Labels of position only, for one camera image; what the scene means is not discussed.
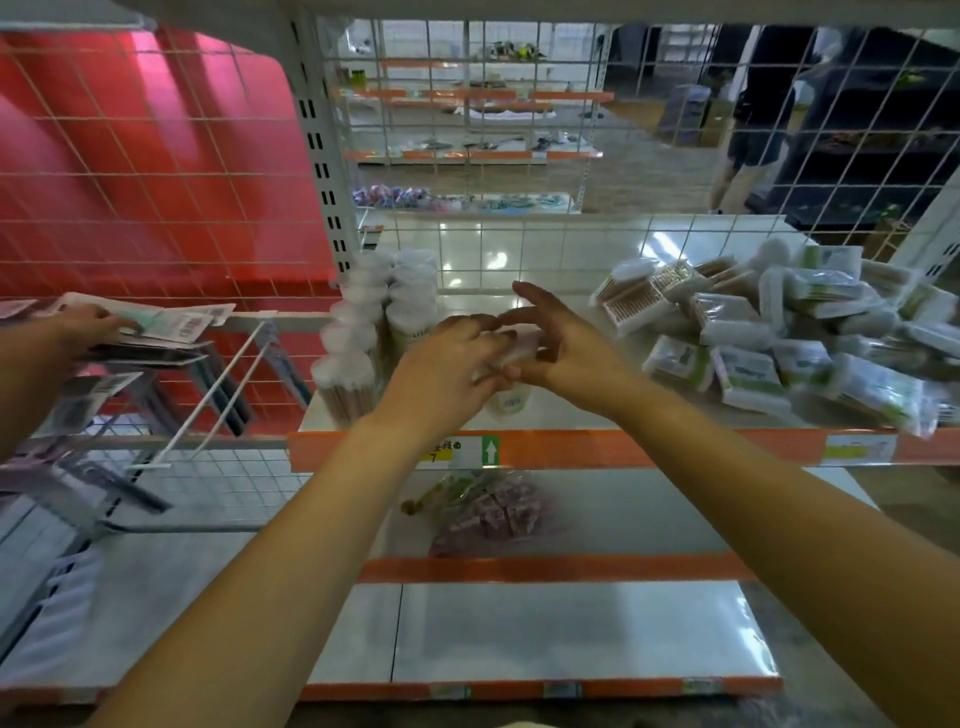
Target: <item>forearm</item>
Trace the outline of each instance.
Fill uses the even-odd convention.
[[[960,560],[649,379],[623,402],[618,424],[891,718],[960,725]]]
[[[416,438],[373,418],[355,425],[133,667],[91,725],[282,725],[399,485],[422,455]]]
[[[16,446],[43,423],[57,401],[63,383],[73,371],[65,357],[33,356],[5,337],[0,346],[0,463],[6,462]],[[19,359],[27,357],[29,365]]]

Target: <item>yellow label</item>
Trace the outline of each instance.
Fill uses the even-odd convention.
[[[867,457],[870,449],[866,445],[827,445],[824,459],[858,460]]]
[[[453,443],[451,443],[449,440],[447,440],[445,443],[440,443],[435,448],[427,452],[420,459],[420,462],[442,463],[445,460],[453,460]]]

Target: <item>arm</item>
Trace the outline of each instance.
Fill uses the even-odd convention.
[[[121,328],[137,324],[97,305],[0,328],[0,405],[7,413],[0,417],[0,463],[43,423],[84,354]]]
[[[492,317],[448,319],[406,354],[376,410],[131,668],[90,725],[282,725],[398,488],[507,384],[473,381],[509,344],[480,335],[495,326]]]
[[[537,323],[552,346],[508,378],[620,425],[899,726],[960,725],[960,559],[637,376],[552,295],[514,288],[536,307],[501,322]]]

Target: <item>red wall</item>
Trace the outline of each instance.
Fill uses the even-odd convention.
[[[0,297],[316,309],[309,169],[272,59],[170,29],[0,34]]]

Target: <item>price tag label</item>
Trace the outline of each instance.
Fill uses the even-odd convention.
[[[427,452],[419,470],[477,470],[500,465],[500,436],[451,437]]]
[[[886,465],[893,460],[897,435],[828,435],[821,465]]]

